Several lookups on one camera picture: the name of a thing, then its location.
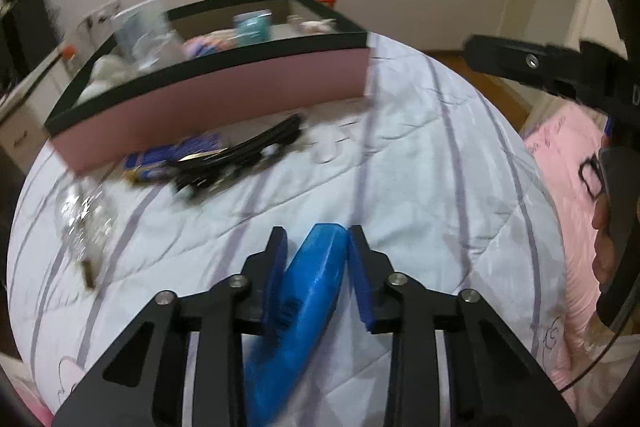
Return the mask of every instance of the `pink blanket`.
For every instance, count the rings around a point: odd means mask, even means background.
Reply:
[[[600,148],[601,137],[602,131],[580,107],[567,102],[525,139],[556,204],[564,242],[567,312],[564,337],[553,339],[562,345],[556,368],[550,375],[558,388],[571,381],[573,361],[583,350],[584,334],[600,295],[591,270],[596,235],[591,228],[594,203],[578,178],[578,168]],[[592,192],[597,193],[600,188],[597,178],[589,168],[584,175]],[[575,410],[574,390],[564,393],[564,398]]]

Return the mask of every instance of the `white bedsheet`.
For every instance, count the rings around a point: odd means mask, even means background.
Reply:
[[[545,336],[562,323],[564,257],[533,159],[460,76],[388,38],[372,34],[370,47],[366,100],[304,109],[304,139],[273,168],[198,204],[110,174],[116,237],[94,293],[56,231],[65,166],[42,150],[18,202],[7,279],[18,349],[54,412],[156,292],[189,295],[238,272],[274,225],[293,254],[314,223],[362,224],[372,248],[427,288],[478,289],[551,369]],[[222,132],[236,141],[284,116]],[[367,333],[347,288],[279,425],[382,425],[391,339]],[[446,408],[446,379],[441,388]]]

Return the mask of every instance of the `screw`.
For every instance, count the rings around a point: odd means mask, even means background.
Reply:
[[[169,304],[172,300],[174,300],[175,294],[170,292],[169,290],[163,290],[156,294],[156,303],[161,306],[165,306]]]
[[[478,302],[480,300],[480,294],[472,288],[462,290],[462,292],[460,292],[460,296],[465,302]]]
[[[391,286],[402,286],[406,284],[406,282],[409,280],[409,277],[407,277],[402,272],[393,272],[386,280],[389,281],[389,284]]]
[[[229,286],[231,288],[242,288],[247,282],[247,278],[244,275],[237,274],[229,277]]]
[[[532,55],[531,53],[529,55],[527,55],[524,58],[524,60],[527,63],[527,66],[529,68],[531,68],[532,70],[535,70],[540,65],[540,61],[538,60],[536,55]]]

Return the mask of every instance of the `open box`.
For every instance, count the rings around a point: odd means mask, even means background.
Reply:
[[[206,0],[169,10],[167,17],[187,40],[232,28],[234,15],[262,9],[272,13],[271,41],[193,58],[77,104],[95,61],[116,48],[111,36],[47,118],[53,147],[82,173],[236,121],[363,95],[367,32],[314,0]],[[336,31],[296,34],[286,24],[290,14],[335,19]]]

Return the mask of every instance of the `power outlet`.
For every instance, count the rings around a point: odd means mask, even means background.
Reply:
[[[122,11],[122,0],[110,0],[88,13],[83,19],[86,32],[95,48],[113,33],[111,17]]]

